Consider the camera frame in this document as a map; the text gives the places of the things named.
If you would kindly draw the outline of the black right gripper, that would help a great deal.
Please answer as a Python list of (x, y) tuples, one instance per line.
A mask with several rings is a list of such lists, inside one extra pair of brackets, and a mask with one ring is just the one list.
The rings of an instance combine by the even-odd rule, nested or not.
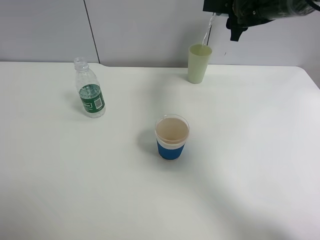
[(233, 0), (204, 0), (203, 11), (216, 14), (228, 14), (226, 28), (230, 30), (230, 41), (238, 42), (244, 29), (250, 27), (250, 14), (236, 15), (232, 10)]

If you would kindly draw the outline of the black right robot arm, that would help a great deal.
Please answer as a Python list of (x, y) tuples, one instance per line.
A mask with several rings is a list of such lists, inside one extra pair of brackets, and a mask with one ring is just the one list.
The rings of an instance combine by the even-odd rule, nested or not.
[(230, 40), (238, 42), (249, 27), (277, 19), (303, 17), (320, 10), (318, 0), (204, 0), (203, 11), (228, 15)]

